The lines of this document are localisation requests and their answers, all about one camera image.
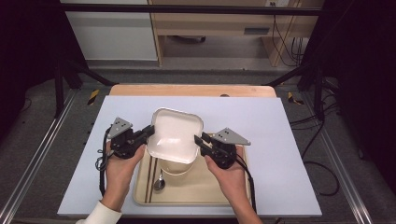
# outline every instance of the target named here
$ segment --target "aluminum rail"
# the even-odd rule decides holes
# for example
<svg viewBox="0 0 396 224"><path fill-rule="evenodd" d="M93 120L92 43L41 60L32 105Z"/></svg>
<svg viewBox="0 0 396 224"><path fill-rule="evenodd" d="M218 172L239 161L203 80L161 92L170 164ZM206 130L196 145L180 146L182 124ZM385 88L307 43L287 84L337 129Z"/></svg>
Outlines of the aluminum rail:
<svg viewBox="0 0 396 224"><path fill-rule="evenodd" d="M308 95L308 93L303 92L302 98L307 103L307 107L311 112L311 114L314 115L315 112L312 105L312 100ZM323 144L326 146L325 150L332 164L332 168L334 169L334 172L336 173L337 177L340 180L340 185L346 195L346 199L349 202L349 206L352 209L352 212L356 220L358 221L359 224L372 224L373 221L370 217L370 214L367 211L366 206L364 205L364 202L361 199L361 196L359 195L358 190L356 189L349 173L347 172L346 167L341 162L341 158L339 157L337 150L332 144L332 139L327 133L326 127L323 127L323 129L320 132L320 135Z"/></svg>
<svg viewBox="0 0 396 224"><path fill-rule="evenodd" d="M14 218L15 213L17 212L21 202L26 195L29 187L31 186L33 180L35 179L35 175L37 174L41 163L45 159L47 152L50 149L50 146L55 139L58 131L60 130L64 120L67 116L68 111L70 110L71 105L75 99L78 90L70 90L67 94L66 100L64 101L64 110L55 119L49 130L47 131L44 139L42 140L40 146L38 147L35 155L31 159L28 167L23 173L20 182L17 187L12 192L11 196L8 198L6 205L3 207L2 212L0 213L0 223L1 224L9 224Z"/></svg>

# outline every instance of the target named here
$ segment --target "square bowl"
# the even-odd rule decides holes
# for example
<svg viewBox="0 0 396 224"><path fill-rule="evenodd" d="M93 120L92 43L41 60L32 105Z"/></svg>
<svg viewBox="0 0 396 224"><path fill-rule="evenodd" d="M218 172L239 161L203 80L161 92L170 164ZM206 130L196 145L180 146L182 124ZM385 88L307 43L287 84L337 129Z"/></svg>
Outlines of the square bowl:
<svg viewBox="0 0 396 224"><path fill-rule="evenodd" d="M155 134L148 139L150 156L184 164L195 160L199 147L194 136L201 136L204 128L200 117L160 108L153 114L151 124L155 127Z"/></svg>

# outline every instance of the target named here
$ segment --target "human hand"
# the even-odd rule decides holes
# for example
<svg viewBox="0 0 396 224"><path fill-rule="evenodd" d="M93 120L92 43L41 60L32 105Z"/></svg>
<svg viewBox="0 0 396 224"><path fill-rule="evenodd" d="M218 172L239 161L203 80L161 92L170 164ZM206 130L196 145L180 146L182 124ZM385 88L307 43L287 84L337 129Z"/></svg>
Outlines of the human hand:
<svg viewBox="0 0 396 224"><path fill-rule="evenodd" d="M244 149L236 146L236 153L243 158ZM247 196L244 168L235 162L230 168L223 170L209 156L205 156L205 160L207 168L219 181L220 189L230 202L239 224L262 224Z"/></svg>
<svg viewBox="0 0 396 224"><path fill-rule="evenodd" d="M119 212L129 191L134 168L145 154L146 145L140 146L131 159L124 160L112 156L106 166L106 193L102 205ZM106 144L106 152L110 150L110 142Z"/></svg>
<svg viewBox="0 0 396 224"><path fill-rule="evenodd" d="M244 149L236 146L236 153L243 158ZM205 161L207 168L219 181L221 191L231 204L248 200L245 170L241 165L235 162L230 168L223 170L209 156L205 156Z"/></svg>

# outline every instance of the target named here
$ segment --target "sleeve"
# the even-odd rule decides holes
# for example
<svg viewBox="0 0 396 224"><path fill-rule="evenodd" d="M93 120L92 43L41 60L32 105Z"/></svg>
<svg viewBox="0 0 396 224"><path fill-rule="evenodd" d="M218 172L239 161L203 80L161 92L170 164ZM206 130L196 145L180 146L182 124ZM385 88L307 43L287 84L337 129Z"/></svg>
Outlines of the sleeve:
<svg viewBox="0 0 396 224"><path fill-rule="evenodd" d="M98 202L87 219L79 220L76 224L116 224L121 215Z"/></svg>

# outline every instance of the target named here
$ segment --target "spoon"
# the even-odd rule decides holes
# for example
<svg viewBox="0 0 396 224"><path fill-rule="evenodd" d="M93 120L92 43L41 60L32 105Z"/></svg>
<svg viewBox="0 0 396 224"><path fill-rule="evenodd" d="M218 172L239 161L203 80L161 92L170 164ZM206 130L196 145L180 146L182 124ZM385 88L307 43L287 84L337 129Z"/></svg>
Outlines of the spoon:
<svg viewBox="0 0 396 224"><path fill-rule="evenodd" d="M155 190L162 190L165 188L165 180L163 179L163 169L160 171L160 177L154 183Z"/></svg>

